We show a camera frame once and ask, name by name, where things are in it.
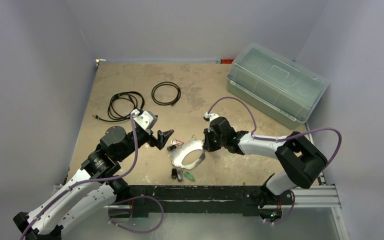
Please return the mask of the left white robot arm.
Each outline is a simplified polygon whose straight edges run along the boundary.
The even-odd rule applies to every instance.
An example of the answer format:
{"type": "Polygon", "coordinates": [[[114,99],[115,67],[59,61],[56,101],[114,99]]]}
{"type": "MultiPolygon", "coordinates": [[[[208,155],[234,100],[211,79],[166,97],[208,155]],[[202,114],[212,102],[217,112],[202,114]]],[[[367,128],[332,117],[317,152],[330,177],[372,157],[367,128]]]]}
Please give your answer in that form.
{"type": "Polygon", "coordinates": [[[133,110],[131,131],[108,128],[96,149],[75,174],[47,201],[30,212],[19,212],[13,222],[22,240],[60,240],[63,235],[98,209],[110,205],[134,206],[148,196],[134,195],[125,181],[136,166],[144,144],[162,150],[175,132],[152,131],[158,117],[150,111],[133,110]]]}

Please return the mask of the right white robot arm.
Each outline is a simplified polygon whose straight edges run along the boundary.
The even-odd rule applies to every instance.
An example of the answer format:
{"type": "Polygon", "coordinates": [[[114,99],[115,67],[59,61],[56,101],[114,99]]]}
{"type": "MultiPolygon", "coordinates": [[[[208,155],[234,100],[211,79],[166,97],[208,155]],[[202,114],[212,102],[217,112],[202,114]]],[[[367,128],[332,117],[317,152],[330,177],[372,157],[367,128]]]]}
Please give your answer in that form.
{"type": "Polygon", "coordinates": [[[271,176],[262,186],[260,196],[274,203],[285,191],[296,187],[309,189],[328,160],[305,136],[294,131],[287,140],[269,138],[248,131],[236,131],[229,121],[216,113],[205,114],[203,148],[208,152],[226,149],[231,154],[258,155],[278,160],[283,171],[271,176]]]}

